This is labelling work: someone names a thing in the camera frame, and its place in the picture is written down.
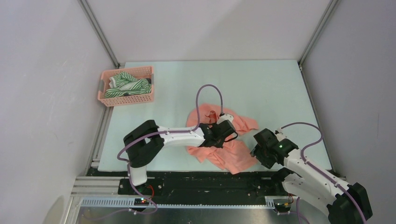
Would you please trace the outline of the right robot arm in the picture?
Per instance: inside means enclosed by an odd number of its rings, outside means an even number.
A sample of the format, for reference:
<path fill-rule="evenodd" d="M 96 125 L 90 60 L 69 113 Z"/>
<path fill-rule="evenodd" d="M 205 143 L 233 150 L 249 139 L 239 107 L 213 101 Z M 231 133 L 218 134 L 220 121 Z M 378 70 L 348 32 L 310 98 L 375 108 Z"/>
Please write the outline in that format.
<path fill-rule="evenodd" d="M 364 224 L 373 211 L 366 189 L 356 182 L 349 184 L 320 168 L 304 155 L 281 130 L 265 128 L 254 135 L 257 142 L 251 152 L 264 167 L 282 165 L 272 177 L 272 190 L 286 192 L 316 207 L 332 224 Z"/>

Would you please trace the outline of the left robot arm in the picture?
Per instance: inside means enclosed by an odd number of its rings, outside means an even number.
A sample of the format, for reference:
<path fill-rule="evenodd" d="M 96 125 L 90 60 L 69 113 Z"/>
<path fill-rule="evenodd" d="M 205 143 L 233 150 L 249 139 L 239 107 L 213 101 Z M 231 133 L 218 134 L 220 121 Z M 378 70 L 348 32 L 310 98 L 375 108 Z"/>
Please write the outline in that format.
<path fill-rule="evenodd" d="M 123 138 L 127 153 L 127 170 L 129 171 L 130 189 L 136 194 L 143 194 L 148 188 L 147 165 L 164 147 L 215 147 L 222 148 L 224 143 L 238 136 L 232 122 L 204 124 L 185 128 L 167 128 L 158 126 L 154 120 L 147 120 Z"/>

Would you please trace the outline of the salmon pink t-shirt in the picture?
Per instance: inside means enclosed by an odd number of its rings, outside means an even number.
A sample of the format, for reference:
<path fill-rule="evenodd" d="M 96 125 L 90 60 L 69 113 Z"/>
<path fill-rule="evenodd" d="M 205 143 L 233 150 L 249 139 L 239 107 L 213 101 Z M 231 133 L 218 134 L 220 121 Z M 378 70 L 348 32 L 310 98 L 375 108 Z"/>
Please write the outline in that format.
<path fill-rule="evenodd" d="M 201 104 L 199 106 L 199 113 L 201 123 L 215 123 L 220 118 L 220 106 Z M 255 119 L 240 116 L 228 108 L 224 109 L 224 113 L 233 116 L 234 120 L 232 124 L 239 135 L 259 129 L 259 125 Z M 199 162 L 202 163 L 208 160 L 216 167 L 222 170 L 228 170 L 233 175 L 245 171 L 258 163 L 258 160 L 251 156 L 248 146 L 240 140 L 226 142 L 222 148 L 187 146 L 186 151 L 196 157 Z"/>

